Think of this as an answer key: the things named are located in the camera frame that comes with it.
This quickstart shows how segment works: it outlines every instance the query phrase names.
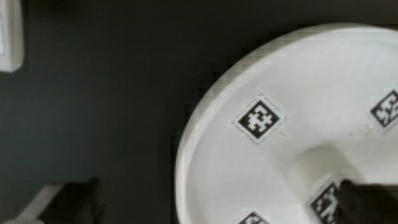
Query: dark floor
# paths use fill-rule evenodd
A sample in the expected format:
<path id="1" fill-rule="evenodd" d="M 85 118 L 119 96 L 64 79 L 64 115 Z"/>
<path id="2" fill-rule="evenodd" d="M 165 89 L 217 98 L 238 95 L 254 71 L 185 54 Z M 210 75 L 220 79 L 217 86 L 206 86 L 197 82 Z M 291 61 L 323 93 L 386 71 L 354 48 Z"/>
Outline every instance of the dark floor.
<path id="1" fill-rule="evenodd" d="M 0 75 L 0 220 L 48 182 L 105 184 L 107 223 L 176 223 L 176 145 L 227 67 L 325 22 L 398 24 L 393 0 L 23 0 L 27 60 Z"/>

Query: black surface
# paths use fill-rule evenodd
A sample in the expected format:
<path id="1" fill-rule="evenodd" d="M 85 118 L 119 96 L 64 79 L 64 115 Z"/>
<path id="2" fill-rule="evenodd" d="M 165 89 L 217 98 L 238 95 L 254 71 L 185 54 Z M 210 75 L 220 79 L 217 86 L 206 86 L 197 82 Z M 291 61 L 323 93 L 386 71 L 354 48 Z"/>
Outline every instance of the black surface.
<path id="1" fill-rule="evenodd" d="M 338 192 L 336 224 L 398 223 L 398 186 L 343 181 Z"/>
<path id="2" fill-rule="evenodd" d="M 398 23 L 393 0 L 30 0 L 0 76 L 0 217 L 52 181 L 103 180 L 107 223 L 174 223 L 187 116 L 251 50 L 325 22 Z"/>

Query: dark background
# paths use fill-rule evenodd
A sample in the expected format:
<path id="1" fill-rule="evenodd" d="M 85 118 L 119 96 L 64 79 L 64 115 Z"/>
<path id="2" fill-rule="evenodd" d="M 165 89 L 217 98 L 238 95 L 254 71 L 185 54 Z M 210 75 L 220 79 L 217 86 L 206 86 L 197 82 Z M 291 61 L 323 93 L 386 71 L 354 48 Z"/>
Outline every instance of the dark background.
<path id="1" fill-rule="evenodd" d="M 398 23 L 394 0 L 23 0 L 25 65 L 0 74 L 0 220 L 43 185 L 103 180 L 107 223 L 178 223 L 188 115 L 231 64 L 286 32 Z"/>

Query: white object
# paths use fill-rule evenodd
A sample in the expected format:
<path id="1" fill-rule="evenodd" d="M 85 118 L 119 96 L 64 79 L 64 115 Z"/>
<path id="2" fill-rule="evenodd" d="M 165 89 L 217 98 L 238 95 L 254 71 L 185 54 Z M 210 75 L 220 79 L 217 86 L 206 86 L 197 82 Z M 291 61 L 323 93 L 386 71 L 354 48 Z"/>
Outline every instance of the white object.
<path id="1" fill-rule="evenodd" d="M 52 200 L 62 190 L 62 184 L 50 184 L 43 187 L 34 200 L 21 211 L 14 220 L 9 220 L 4 224 L 43 224 L 39 215 L 52 203 Z"/>
<path id="2" fill-rule="evenodd" d="M 21 3 L 20 0 L 0 0 L 0 71 L 14 72 L 23 57 Z"/>
<path id="3" fill-rule="evenodd" d="M 396 62 L 398 32 L 329 24 L 282 36 L 236 63 L 179 143 L 181 224 L 332 223 L 327 211 L 307 212 L 322 200 L 306 202 L 330 174 L 398 183 Z M 306 156 L 325 145 L 334 152 Z M 329 165 L 311 167 L 307 158 Z"/>

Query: black and white square marker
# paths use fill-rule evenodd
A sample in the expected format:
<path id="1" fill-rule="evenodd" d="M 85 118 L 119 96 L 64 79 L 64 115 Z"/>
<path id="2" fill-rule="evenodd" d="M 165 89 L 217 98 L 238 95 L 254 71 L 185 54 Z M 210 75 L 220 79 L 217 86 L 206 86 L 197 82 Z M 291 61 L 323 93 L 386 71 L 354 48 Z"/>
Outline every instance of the black and white square marker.
<path id="1" fill-rule="evenodd" d="M 263 220 L 256 212 L 252 212 L 238 224 L 268 224 L 268 222 Z"/>
<path id="2" fill-rule="evenodd" d="M 322 224 L 336 224 L 334 214 L 338 211 L 338 194 L 339 188 L 332 182 L 311 202 L 311 209 Z"/>
<path id="3" fill-rule="evenodd" d="M 380 100 L 377 106 L 371 109 L 371 115 L 375 117 L 377 123 L 382 126 L 382 128 L 387 130 L 387 128 L 396 123 L 398 118 L 398 93 L 396 90 L 393 90 Z"/>
<path id="4" fill-rule="evenodd" d="M 282 123 L 284 116 L 265 96 L 256 97 L 233 123 L 240 131 L 256 143 L 259 143 L 270 132 Z"/>

